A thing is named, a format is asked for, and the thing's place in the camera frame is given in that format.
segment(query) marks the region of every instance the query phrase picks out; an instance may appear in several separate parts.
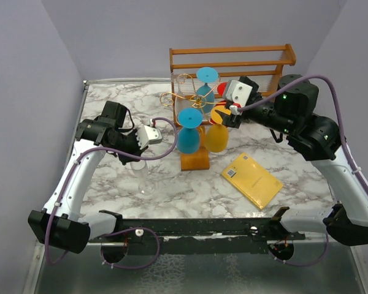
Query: cable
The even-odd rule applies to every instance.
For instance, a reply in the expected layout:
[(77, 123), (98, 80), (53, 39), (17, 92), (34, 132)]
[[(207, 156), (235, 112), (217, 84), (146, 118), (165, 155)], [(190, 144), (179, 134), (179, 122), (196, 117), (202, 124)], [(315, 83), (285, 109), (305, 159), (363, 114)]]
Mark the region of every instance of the cable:
[(121, 269), (124, 269), (124, 270), (141, 270), (142, 268), (146, 268), (146, 267), (150, 266), (151, 264), (153, 264), (157, 260), (161, 245), (159, 243), (159, 239), (158, 239), (157, 234), (153, 230), (150, 230), (149, 228), (143, 228), (143, 227), (127, 228), (126, 230), (122, 230), (122, 231), (119, 231), (119, 232), (107, 234), (107, 235), (104, 235), (103, 237), (117, 236), (117, 235), (124, 234), (124, 233), (127, 233), (127, 232), (131, 232), (131, 231), (134, 231), (134, 230), (148, 231), (154, 236), (154, 238), (156, 240), (156, 243), (157, 243), (157, 251), (155, 252), (155, 255), (153, 256), (153, 258), (148, 263), (146, 263), (144, 265), (137, 265), (137, 266), (117, 265), (116, 263), (109, 263), (109, 262), (106, 261), (106, 259), (104, 257), (104, 253), (102, 251), (102, 247), (101, 247), (101, 257), (104, 261), (102, 264), (106, 263), (106, 264), (110, 265), (112, 268), (115, 267), (115, 268), (121, 268)]
[[(91, 152), (94, 152), (94, 151), (110, 151), (110, 152), (114, 152), (114, 153), (118, 153), (118, 154), (121, 154), (121, 155), (124, 155), (124, 156), (127, 156), (127, 157), (130, 157), (130, 158), (133, 158), (133, 159), (137, 159), (137, 160), (157, 160), (157, 159), (161, 159), (167, 155), (169, 155), (175, 148), (176, 144), (177, 144), (177, 139), (178, 139), (178, 134), (177, 134), (177, 128), (176, 126), (174, 125), (174, 123), (167, 119), (167, 118), (153, 118), (152, 119), (153, 123), (155, 121), (165, 121), (167, 123), (169, 123), (172, 128), (173, 128), (173, 131), (174, 131), (174, 142), (172, 144), (172, 146), (169, 148), (169, 150), (167, 150), (164, 154), (162, 155), (159, 155), (159, 156), (156, 156), (156, 157), (141, 157), (141, 156), (136, 156), (136, 155), (132, 155), (130, 153), (126, 153), (126, 152), (123, 152), (123, 151), (120, 151), (120, 150), (116, 150), (116, 149), (113, 149), (113, 148), (106, 148), (106, 147), (96, 147), (96, 148), (92, 148), (92, 149), (89, 149), (87, 151), (85, 151), (84, 153), (81, 153), (81, 155), (79, 155), (79, 157), (76, 159), (76, 161), (74, 162), (74, 164), (72, 165), (71, 169), (69, 170), (68, 172), (68, 175), (66, 176), (66, 179), (64, 180), (64, 183), (63, 183), (63, 186), (60, 190), (60, 193), (56, 199), (56, 202), (57, 203), (60, 203), (60, 201), (63, 199), (63, 196), (64, 196), (64, 193), (67, 189), (67, 186), (69, 184), (69, 181), (71, 180), (72, 178), (72, 175), (74, 174), (76, 168), (78, 167), (79, 165), (79, 162), (89, 153)], [(52, 223), (53, 223), (53, 219), (56, 215), (56, 212), (57, 212), (57, 209), (58, 209), (58, 206), (55, 206), (53, 209), (52, 209), (52, 212), (49, 216), (49, 220), (48, 220), (48, 224), (47, 224), (47, 229), (45, 231), (45, 259), (46, 259), (46, 262), (48, 265), (56, 265), (57, 263), (59, 263), (60, 261), (63, 260), (64, 256), (68, 253), (68, 251), (65, 251), (61, 257), (59, 257), (57, 260), (55, 261), (52, 261), (50, 259), (50, 251), (49, 251), (49, 238), (50, 238), (50, 229), (52, 228)]]
[(128, 115), (129, 115), (129, 119), (131, 121), (131, 124), (132, 126), (130, 128), (127, 128), (127, 129), (116, 129), (117, 132), (120, 132), (120, 133), (127, 133), (129, 131), (132, 131), (134, 128), (135, 128), (135, 123), (134, 123), (134, 120), (132, 119), (132, 116), (131, 116), (131, 112), (129, 111), (129, 109), (127, 108), (127, 112), (128, 112)]
[(276, 260), (280, 263), (283, 263), (284, 265), (291, 265), (291, 266), (297, 266), (297, 267), (303, 268), (303, 267), (306, 267), (306, 266), (316, 265), (317, 263), (322, 261), (324, 259), (324, 257), (326, 256), (328, 250), (329, 250), (329, 245), (330, 245), (329, 234), (326, 233), (326, 247), (324, 248), (323, 253), (316, 260), (314, 260), (312, 262), (307, 262), (307, 263), (287, 262), (286, 260), (282, 260), (282, 259), (277, 258), (270, 250), (269, 250), (269, 254), (271, 256), (273, 256), (274, 260)]
[[(343, 149), (343, 153), (345, 153), (345, 156), (348, 160), (348, 163), (351, 167), (351, 169), (353, 171), (357, 171), (358, 167), (355, 164), (355, 160), (352, 158), (349, 149), (348, 149), (348, 145), (345, 139), (345, 129), (343, 128), (343, 123), (342, 123), (342, 114), (340, 111), (340, 107), (339, 107), (339, 102), (338, 102), (338, 98), (337, 98), (337, 93), (335, 91), (335, 87), (334, 85), (331, 83), (331, 80), (329, 78), (326, 78), (322, 75), (306, 75), (304, 77), (298, 78), (297, 80), (292, 81), (291, 83), (287, 84), (286, 86), (282, 87), (281, 89), (279, 89), (277, 92), (271, 94), (269, 97), (260, 100), (258, 102), (255, 102), (254, 104), (250, 104), (247, 105), (245, 107), (242, 108), (238, 108), (237, 110), (240, 112), (243, 112), (245, 110), (249, 110), (255, 107), (258, 107), (274, 98), (276, 98), (277, 96), (283, 94), (287, 89), (290, 89), (294, 86), (296, 86), (297, 84), (303, 82), (303, 81), (307, 81), (311, 78), (319, 78), (320, 80), (323, 80), (327, 83), (327, 85), (329, 86), (330, 92), (331, 92), (331, 96), (332, 99), (334, 101), (334, 106), (335, 106), (335, 112), (337, 114), (337, 120), (338, 120), (338, 125), (339, 125), (339, 135), (340, 135), (340, 140), (341, 140), (341, 144), (342, 144), (342, 149)], [(358, 181), (360, 182), (360, 184), (362, 185), (362, 188), (365, 190), (365, 192), (368, 195), (368, 184), (366, 182), (366, 180), (364, 179), (364, 177), (362, 176), (361, 172), (355, 172), (355, 175), (358, 179)]]
[(281, 143), (283, 141), (283, 134), (282, 133), (280, 133), (279, 138), (277, 138), (277, 135), (275, 134), (273, 129), (270, 129), (270, 133), (271, 133), (271, 136), (273, 137), (273, 139), (276, 143)]

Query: wine glass base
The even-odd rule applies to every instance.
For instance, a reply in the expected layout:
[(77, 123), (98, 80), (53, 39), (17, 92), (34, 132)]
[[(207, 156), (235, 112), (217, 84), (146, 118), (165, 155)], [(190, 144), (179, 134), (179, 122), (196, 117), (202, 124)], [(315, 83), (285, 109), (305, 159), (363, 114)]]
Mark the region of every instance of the wine glass base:
[(152, 181), (143, 181), (139, 183), (138, 192), (142, 195), (151, 195), (155, 191), (155, 183)]

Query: wooden block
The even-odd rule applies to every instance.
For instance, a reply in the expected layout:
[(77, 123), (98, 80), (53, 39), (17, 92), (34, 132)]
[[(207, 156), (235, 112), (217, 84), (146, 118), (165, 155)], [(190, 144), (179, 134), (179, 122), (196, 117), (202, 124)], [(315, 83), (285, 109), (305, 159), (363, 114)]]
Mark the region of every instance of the wooden block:
[(209, 151), (204, 146), (206, 132), (205, 127), (198, 127), (201, 135), (201, 146), (193, 154), (180, 155), (182, 170), (208, 170), (210, 168)]

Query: yellow book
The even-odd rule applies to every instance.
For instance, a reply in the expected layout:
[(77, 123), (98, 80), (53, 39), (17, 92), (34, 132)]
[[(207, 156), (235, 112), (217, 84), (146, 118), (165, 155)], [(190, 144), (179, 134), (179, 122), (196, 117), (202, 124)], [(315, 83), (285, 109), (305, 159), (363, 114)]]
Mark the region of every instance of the yellow book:
[(229, 164), (222, 175), (259, 209), (263, 209), (283, 187), (279, 180), (245, 153)]

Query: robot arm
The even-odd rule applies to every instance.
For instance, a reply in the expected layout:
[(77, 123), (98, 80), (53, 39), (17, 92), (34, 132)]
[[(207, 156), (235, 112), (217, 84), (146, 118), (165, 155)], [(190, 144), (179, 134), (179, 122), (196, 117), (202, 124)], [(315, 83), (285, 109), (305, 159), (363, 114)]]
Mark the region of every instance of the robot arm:
[[(284, 76), (278, 89), (300, 78)], [(311, 161), (332, 187), (339, 203), (329, 209), (287, 210), (280, 223), (288, 232), (327, 232), (337, 241), (349, 246), (368, 244), (368, 193), (352, 170), (340, 140), (340, 129), (331, 119), (313, 113), (318, 88), (302, 81), (294, 89), (277, 96), (274, 102), (263, 101), (258, 85), (247, 77), (229, 81), (223, 98), (231, 115), (223, 116), (228, 127), (240, 126), (249, 119), (282, 134), (306, 161)], [(241, 111), (244, 106), (251, 109)]]
[[(161, 132), (151, 126), (121, 129), (127, 111), (123, 105), (109, 101), (100, 116), (94, 120), (85, 119), (78, 125), (71, 159), (59, 184), (43, 210), (32, 211), (28, 218), (29, 225), (41, 243), (45, 242), (48, 220), (52, 214), (54, 217), (49, 228), (52, 232), (49, 244), (75, 253), (81, 252), (90, 239), (111, 233), (115, 229), (117, 219), (120, 218), (115, 213), (100, 211), (79, 218), (80, 207), (91, 177), (106, 154), (103, 148), (94, 149), (107, 147), (140, 156), (149, 145), (162, 141)], [(87, 155), (78, 161), (78, 158), (86, 153)], [(123, 164), (136, 161), (120, 154), (118, 158)], [(58, 202), (58, 195), (64, 187), (63, 196)]]

